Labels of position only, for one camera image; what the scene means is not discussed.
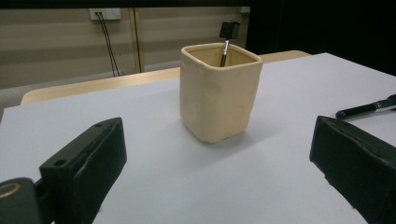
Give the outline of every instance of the power outlet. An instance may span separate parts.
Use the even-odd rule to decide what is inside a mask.
[[[242,14],[250,13],[250,7],[241,7],[241,13]]]
[[[104,8],[104,7],[97,7],[97,8],[90,8],[90,16],[92,21],[99,21],[98,16],[95,14],[102,13],[102,17],[104,20],[114,21],[121,19],[121,11],[119,7],[111,7],[111,8]]]

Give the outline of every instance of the cup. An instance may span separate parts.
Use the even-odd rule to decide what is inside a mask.
[[[224,44],[181,50],[180,116],[201,141],[216,143],[243,132],[250,118],[262,70],[256,54],[230,45],[220,67]]]

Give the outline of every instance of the wall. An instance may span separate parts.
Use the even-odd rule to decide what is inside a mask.
[[[135,72],[129,10],[108,22],[119,69]],[[0,11],[0,89],[111,71],[99,22],[88,9]]]
[[[233,43],[244,47],[248,15],[239,10],[122,8],[120,21],[106,23],[118,68],[129,75],[140,71],[139,64],[142,70],[169,66],[184,46],[222,42],[223,21],[242,23]],[[88,9],[0,10],[0,89],[108,72],[102,28],[91,21]]]
[[[246,45],[248,14],[241,7],[150,7],[137,8],[139,49],[143,68],[179,60],[180,50],[189,45],[224,42],[219,38],[223,21],[241,23],[238,39],[231,43]]]

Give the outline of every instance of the table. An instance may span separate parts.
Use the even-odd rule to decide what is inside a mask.
[[[0,181],[38,166],[88,127],[121,117],[128,161],[94,223],[365,223],[309,161],[318,115],[385,99],[396,77],[328,53],[263,66],[249,125],[216,144],[178,114],[178,80],[5,110]],[[396,114],[353,119],[396,146]]]
[[[263,54],[261,55],[261,57],[264,60],[264,63],[272,63],[287,59],[300,58],[308,55],[308,53],[300,50],[289,50],[277,53]],[[179,74],[180,68],[177,67],[125,77],[105,78],[101,80],[81,82],[77,84],[43,88],[27,92],[21,100],[21,105],[27,105],[43,100],[50,100],[69,95],[82,94],[85,92],[102,91],[120,87],[146,84],[155,81],[164,81],[168,79],[179,78]]]

